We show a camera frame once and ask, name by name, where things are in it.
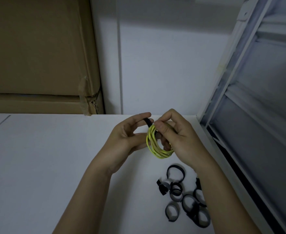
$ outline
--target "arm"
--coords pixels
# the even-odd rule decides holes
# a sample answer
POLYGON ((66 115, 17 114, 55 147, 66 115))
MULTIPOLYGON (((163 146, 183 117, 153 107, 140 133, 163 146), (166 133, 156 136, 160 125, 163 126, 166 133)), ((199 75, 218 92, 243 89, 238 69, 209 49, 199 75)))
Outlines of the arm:
POLYGON ((138 114, 115 126, 88 166, 53 234, 98 233, 110 178, 131 153, 146 147, 146 133, 133 132, 146 125, 142 119, 150 116, 150 113, 138 114))
POLYGON ((260 233, 191 124, 171 109, 155 122, 155 127, 163 135, 164 149, 170 149, 169 141, 177 157, 194 169, 200 178, 215 233, 260 233), (171 124, 177 134, 164 122, 171 124))

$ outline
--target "hand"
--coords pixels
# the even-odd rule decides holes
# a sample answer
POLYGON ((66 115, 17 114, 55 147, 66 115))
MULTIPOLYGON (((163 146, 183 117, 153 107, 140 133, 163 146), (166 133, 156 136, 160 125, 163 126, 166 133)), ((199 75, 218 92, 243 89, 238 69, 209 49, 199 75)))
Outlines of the hand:
POLYGON ((176 110, 170 109, 167 111, 155 121, 154 125, 163 135, 161 143, 164 150, 169 151, 172 146, 177 157, 186 165, 196 170, 210 158, 192 125, 176 110), (177 134, 164 122, 170 124, 177 134))
POLYGON ((119 170, 128 156, 136 150, 145 148, 146 133, 133 132, 139 127, 146 125, 143 118, 149 118, 151 113, 134 115, 120 122, 114 127, 106 143, 94 158, 99 166, 113 174, 119 170))

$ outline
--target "neon yellow wire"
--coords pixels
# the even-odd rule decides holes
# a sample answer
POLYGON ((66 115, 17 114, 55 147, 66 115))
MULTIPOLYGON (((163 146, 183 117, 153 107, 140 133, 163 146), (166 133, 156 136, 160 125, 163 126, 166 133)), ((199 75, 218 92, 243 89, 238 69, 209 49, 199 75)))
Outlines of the neon yellow wire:
POLYGON ((147 147, 149 148, 150 152, 153 155, 155 155, 157 158, 164 159, 164 158, 170 157, 174 152, 173 149, 170 151, 161 149, 155 138, 155 131, 156 131, 155 126, 151 125, 151 127, 148 129, 147 136, 146 136, 147 147))

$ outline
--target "yellow cord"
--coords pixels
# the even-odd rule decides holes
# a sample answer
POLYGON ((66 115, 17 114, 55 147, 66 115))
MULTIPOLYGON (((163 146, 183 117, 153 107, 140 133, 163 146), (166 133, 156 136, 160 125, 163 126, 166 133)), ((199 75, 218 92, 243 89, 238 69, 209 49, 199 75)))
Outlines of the yellow cord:
POLYGON ((156 128, 154 125, 151 125, 151 127, 148 128, 147 137, 146 137, 147 147, 152 152, 152 154, 155 155, 157 158, 163 159, 163 158, 170 157, 174 152, 173 149, 170 151, 161 149, 155 138, 155 131, 156 131, 156 128))

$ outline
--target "person's left arm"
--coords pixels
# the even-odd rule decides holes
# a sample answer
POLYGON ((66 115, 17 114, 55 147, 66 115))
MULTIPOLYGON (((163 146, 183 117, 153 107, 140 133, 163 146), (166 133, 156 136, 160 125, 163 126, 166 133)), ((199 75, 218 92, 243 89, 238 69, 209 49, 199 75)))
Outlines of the person's left arm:
POLYGON ((146 125, 143 118, 150 116, 151 113, 138 114, 114 127, 84 173, 53 234, 98 233, 110 178, 131 153, 146 147, 146 133, 133 132, 146 125))

